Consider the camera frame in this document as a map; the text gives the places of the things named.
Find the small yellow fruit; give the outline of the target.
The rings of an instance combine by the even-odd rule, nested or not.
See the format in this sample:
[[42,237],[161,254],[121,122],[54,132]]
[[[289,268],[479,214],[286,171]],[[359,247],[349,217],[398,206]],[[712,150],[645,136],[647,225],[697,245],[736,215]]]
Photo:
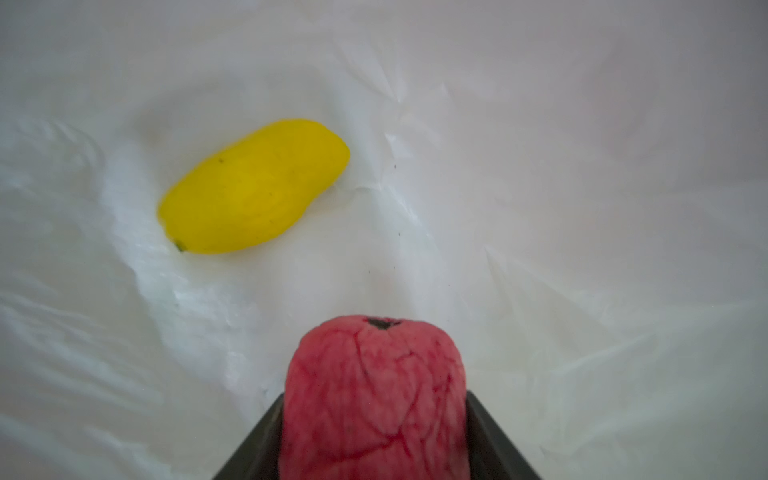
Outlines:
[[157,219],[181,252],[250,248],[289,230],[349,161],[347,144],[323,124],[280,120],[189,171],[163,196]]

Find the red fruit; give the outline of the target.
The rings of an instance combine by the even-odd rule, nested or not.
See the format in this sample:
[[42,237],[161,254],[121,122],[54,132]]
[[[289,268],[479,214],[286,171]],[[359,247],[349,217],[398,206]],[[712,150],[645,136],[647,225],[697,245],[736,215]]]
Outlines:
[[282,479],[468,479],[467,380],[451,337],[423,321],[343,316],[290,361]]

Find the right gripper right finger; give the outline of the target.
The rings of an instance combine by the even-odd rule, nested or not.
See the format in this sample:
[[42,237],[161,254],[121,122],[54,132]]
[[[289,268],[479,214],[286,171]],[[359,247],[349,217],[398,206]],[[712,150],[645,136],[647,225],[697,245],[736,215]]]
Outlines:
[[467,442],[471,480],[540,480],[479,398],[466,396]]

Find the white plastic bag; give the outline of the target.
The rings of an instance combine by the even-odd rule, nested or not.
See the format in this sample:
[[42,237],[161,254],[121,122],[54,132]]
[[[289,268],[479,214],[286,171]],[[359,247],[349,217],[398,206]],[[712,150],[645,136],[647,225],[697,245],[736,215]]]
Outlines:
[[[155,209],[272,121],[279,239]],[[208,479],[339,315],[421,319],[547,479],[767,475],[763,1],[5,1],[1,475]]]

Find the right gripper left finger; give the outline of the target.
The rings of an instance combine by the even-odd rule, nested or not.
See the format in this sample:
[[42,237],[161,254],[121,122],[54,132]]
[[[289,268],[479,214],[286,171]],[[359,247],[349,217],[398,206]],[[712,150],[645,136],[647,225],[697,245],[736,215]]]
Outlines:
[[213,480],[279,480],[284,395],[280,394]]

